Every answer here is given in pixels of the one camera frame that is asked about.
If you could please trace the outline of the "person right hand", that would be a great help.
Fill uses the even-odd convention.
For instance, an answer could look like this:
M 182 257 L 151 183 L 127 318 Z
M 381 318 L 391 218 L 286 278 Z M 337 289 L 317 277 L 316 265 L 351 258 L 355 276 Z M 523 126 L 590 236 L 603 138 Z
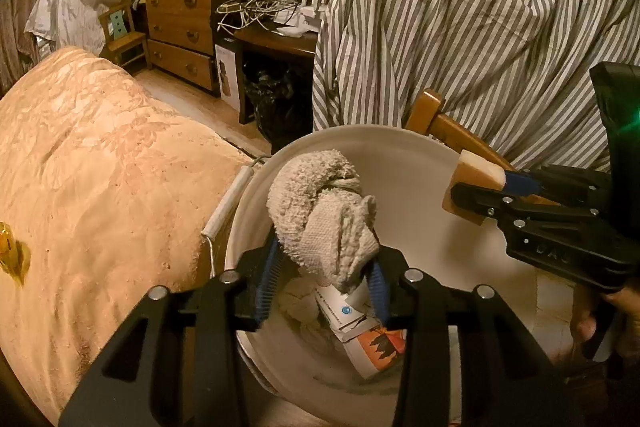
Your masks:
M 639 361 L 639 286 L 598 294 L 576 285 L 570 332 L 582 356 L 603 362 L 616 351 L 629 364 Z

